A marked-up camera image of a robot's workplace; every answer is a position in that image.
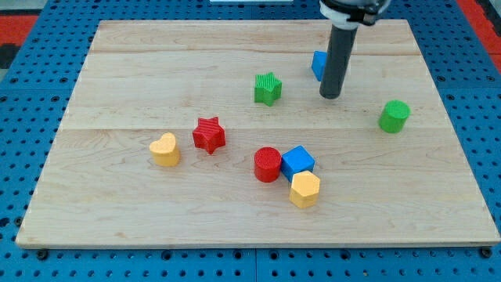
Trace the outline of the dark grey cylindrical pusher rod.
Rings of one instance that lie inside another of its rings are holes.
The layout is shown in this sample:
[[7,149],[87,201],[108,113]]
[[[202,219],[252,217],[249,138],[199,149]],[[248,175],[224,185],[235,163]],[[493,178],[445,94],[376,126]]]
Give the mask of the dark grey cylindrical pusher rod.
[[357,30],[343,30],[334,25],[331,28],[319,88],[320,95],[325,99],[336,99],[341,94]]

